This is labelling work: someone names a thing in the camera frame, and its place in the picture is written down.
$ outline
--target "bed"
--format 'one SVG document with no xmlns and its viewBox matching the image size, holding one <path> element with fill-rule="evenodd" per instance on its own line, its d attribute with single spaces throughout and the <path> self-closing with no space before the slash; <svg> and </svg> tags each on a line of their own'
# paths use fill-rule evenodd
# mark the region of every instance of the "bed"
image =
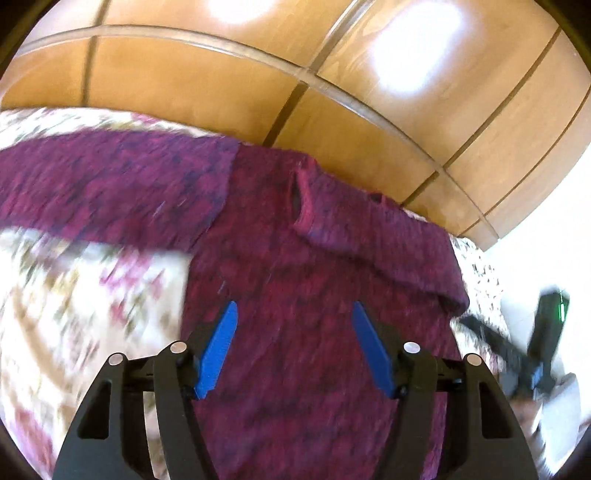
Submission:
<svg viewBox="0 0 591 480">
<path fill-rule="evenodd" d="M 215 135 L 132 112 L 24 109 L 0 113 L 0 149 L 88 129 Z M 494 268 L 472 241 L 450 236 L 450 243 L 470 298 L 467 313 L 509 337 Z M 190 261 L 173 251 L 0 229 L 0 268 L 8 273 L 0 278 L 0 419 L 42 478 L 51 478 L 74 412 L 105 358 L 115 351 L 130 358 L 153 355 L 179 338 Z M 461 356 L 475 352 L 493 372 L 504 369 L 502 360 L 456 319 L 450 328 Z M 145 413 L 154 474 L 166 478 L 148 394 Z"/>
</svg>

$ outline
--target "bed sheet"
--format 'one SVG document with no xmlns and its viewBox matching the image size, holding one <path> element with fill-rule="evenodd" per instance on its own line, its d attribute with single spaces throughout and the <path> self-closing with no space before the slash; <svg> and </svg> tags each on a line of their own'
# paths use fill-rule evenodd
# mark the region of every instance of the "bed sheet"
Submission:
<svg viewBox="0 0 591 480">
<path fill-rule="evenodd" d="M 0 113 L 0 149 L 83 129 L 215 135 L 133 112 L 24 109 Z M 450 242 L 470 297 L 467 313 L 508 337 L 493 267 L 472 241 L 450 236 Z M 44 479 L 51 478 L 74 412 L 107 356 L 153 355 L 178 338 L 189 262 L 176 252 L 0 231 L 0 268 L 10 272 L 0 280 L 0 417 Z M 475 352 L 493 372 L 504 368 L 456 319 L 450 328 L 462 356 Z M 146 395 L 145 409 L 154 473 L 167 478 L 153 396 Z"/>
</svg>

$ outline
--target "purple sweater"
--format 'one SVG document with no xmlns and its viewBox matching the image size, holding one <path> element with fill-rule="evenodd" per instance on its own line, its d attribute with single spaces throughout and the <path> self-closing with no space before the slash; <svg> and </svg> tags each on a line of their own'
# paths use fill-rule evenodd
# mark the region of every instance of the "purple sweater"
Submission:
<svg viewBox="0 0 591 480">
<path fill-rule="evenodd" d="M 468 298 L 447 233 L 345 185 L 307 155 L 231 138 L 81 132 L 0 152 L 0 225 L 193 256 L 183 336 L 222 297 L 239 324 L 196 404 L 220 478 L 370 478 L 396 402 L 351 325 L 363 300 L 404 339 L 458 358 Z M 436 401 L 424 478 L 444 430 Z"/>
</svg>

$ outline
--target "wooden panel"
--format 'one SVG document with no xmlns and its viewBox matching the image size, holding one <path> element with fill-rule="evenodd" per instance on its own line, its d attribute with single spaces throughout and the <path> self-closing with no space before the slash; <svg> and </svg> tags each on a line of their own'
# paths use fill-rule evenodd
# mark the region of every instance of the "wooden panel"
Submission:
<svg viewBox="0 0 591 480">
<path fill-rule="evenodd" d="M 439 176 L 408 209 L 459 235 L 479 219 L 478 210 L 447 177 Z"/>
<path fill-rule="evenodd" d="M 101 38 L 89 105 L 261 143 L 297 81 L 261 63 L 155 38 Z"/>
<path fill-rule="evenodd" d="M 449 173 L 487 212 L 542 158 L 577 111 L 590 74 L 561 33 L 531 79 Z"/>
<path fill-rule="evenodd" d="M 308 65 L 352 0 L 113 0 L 105 22 L 218 35 Z"/>
<path fill-rule="evenodd" d="M 533 0 L 377 0 L 320 75 L 443 164 L 522 79 L 556 28 Z"/>
<path fill-rule="evenodd" d="M 76 40 L 13 59 L 0 80 L 2 109 L 79 106 L 89 40 Z"/>
<path fill-rule="evenodd" d="M 91 27 L 103 0 L 60 0 L 33 27 L 23 44 L 55 33 Z"/>
<path fill-rule="evenodd" d="M 488 250 L 497 242 L 494 233 L 482 221 L 470 228 L 464 236 L 468 237 L 484 251 Z"/>
<path fill-rule="evenodd" d="M 304 151 L 342 180 L 399 202 L 433 172 L 414 147 L 314 90 L 304 94 L 275 146 Z"/>
<path fill-rule="evenodd" d="M 548 155 L 487 216 L 500 236 L 513 230 L 554 190 L 577 163 L 591 141 L 591 101 L 581 111 Z"/>
</svg>

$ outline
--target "white wall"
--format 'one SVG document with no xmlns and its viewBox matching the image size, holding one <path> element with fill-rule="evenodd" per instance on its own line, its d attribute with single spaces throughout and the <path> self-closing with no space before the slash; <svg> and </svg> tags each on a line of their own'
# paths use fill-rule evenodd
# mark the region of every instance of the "white wall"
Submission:
<svg viewBox="0 0 591 480">
<path fill-rule="evenodd" d="M 591 416 L 591 148 L 552 194 L 487 254 L 504 282 L 503 313 L 515 343 L 529 341 L 540 290 L 570 294 L 557 373 L 574 372 Z"/>
</svg>

